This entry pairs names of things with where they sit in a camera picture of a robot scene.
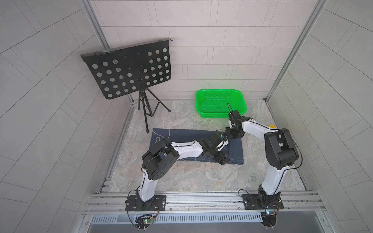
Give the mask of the dark blue pillowcase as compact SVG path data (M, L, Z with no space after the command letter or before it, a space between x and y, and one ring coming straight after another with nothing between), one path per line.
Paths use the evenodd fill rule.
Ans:
M194 139L204 139L210 136L212 131L205 130L186 130L186 129L161 129L153 128L152 136L149 144L149 149L154 147L162 138L168 138L172 142L191 142ZM243 148L242 141L238 139L229 139L222 151L229 155L228 164L230 165L243 165Z

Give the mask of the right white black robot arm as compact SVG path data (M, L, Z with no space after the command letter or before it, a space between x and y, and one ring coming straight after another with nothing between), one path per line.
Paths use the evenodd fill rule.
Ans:
M277 129L244 117L237 110L228 114L228 138L242 138L246 133L254 135L265 143L265 155L269 163L265 180L258 193L263 197L274 197L280 192L280 185L286 171L298 160L299 153L288 129Z

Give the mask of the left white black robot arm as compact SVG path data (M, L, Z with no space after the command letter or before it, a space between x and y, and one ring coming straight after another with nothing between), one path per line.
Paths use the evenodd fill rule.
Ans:
M172 142L162 139L153 148L142 156L143 173L137 195L146 203L154 198L157 181L162 178L177 160L185 158L207 157L221 165L229 161L228 153L223 149L228 145L228 138L224 133L213 132L204 139L195 139L191 142Z

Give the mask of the green plastic basket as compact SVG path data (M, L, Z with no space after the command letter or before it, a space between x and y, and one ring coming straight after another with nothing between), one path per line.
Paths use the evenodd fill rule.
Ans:
M231 111L241 115L247 111L243 94L235 89L201 89L195 98L196 111L203 118L228 118Z

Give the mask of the black perforated music stand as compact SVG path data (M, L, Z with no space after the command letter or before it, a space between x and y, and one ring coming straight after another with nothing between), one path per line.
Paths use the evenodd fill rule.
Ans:
M170 38L159 39L86 53L81 58L106 99L112 100L138 92L138 109L143 110L144 117L153 117L156 109L150 107L147 94L155 97L150 87L172 78L170 42Z

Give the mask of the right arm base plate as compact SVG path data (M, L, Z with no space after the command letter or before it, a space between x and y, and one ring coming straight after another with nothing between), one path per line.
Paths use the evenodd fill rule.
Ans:
M281 193L268 196L266 193L242 194L243 204L246 210L282 210L284 205L280 197Z

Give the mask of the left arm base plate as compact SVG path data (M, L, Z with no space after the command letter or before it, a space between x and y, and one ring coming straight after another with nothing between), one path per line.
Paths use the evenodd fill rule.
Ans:
M155 195L150 200L143 202L137 195L130 195L126 200L126 211L164 211L166 195Z

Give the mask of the aluminium rail frame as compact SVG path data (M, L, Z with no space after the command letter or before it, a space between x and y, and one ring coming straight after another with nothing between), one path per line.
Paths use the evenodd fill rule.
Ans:
M281 190L281 199L286 212L314 212L317 222L326 233L335 233L325 205L317 191ZM265 210L246 210L242 194L256 194L242 189L236 191L205 192L156 192L166 195L165 210L160 211L155 223L207 223L207 222L261 222L261 212ZM88 197L82 210L82 223L74 232L86 233L94 223L130 223L144 214L156 211L126 211L126 200L131 194L123 192L103 192Z

